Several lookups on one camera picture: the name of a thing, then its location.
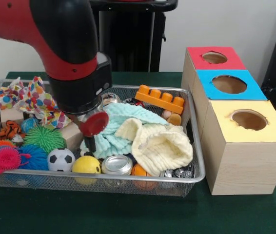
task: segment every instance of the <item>metal mesh basket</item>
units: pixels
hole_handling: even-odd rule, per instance
[[[1,86],[8,86],[12,80],[1,80]],[[48,82],[44,82],[45,89],[50,92]],[[90,191],[123,194],[145,194],[145,195],[169,195],[185,197],[195,183],[205,177],[204,161],[201,151],[200,140],[197,130],[197,120],[194,103],[191,94],[178,88],[161,88],[161,91],[180,96],[185,99],[184,111],[182,113],[182,126],[193,146],[194,167],[192,178],[167,178],[167,177],[143,177],[131,175],[106,175],[106,174],[84,174],[71,172],[34,171],[17,169],[7,171],[0,175],[0,187]],[[121,99],[135,96],[138,86],[114,85],[108,92],[113,92]],[[154,113],[161,114],[163,109],[153,105],[145,104],[145,108]]]

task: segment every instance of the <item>red square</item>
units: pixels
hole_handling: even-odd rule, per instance
[[[232,47],[188,47],[196,70],[246,70]]]

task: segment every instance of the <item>orange lego brick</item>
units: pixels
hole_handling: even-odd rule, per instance
[[[180,114],[183,111],[183,104],[185,100],[181,97],[175,97],[169,93],[163,93],[161,97],[161,91],[158,89],[152,89],[149,94],[150,88],[147,85],[142,84],[136,93],[135,98],[139,101],[147,102],[151,105],[163,108],[165,110]]]

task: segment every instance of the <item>light blue towel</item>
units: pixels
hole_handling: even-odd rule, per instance
[[[94,152],[94,156],[96,158],[131,153],[132,142],[114,135],[117,129],[128,118],[137,118],[142,123],[168,124],[165,119],[141,106],[125,103],[110,103],[103,109],[109,116],[109,122],[106,128],[95,136],[97,151]],[[87,151],[84,141],[80,145],[80,149]]]

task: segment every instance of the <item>blue square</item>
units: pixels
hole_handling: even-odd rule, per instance
[[[197,70],[206,96],[211,100],[267,100],[259,85],[246,70]],[[231,94],[219,90],[213,83],[215,78],[229,76],[238,78],[246,84],[245,91]]]

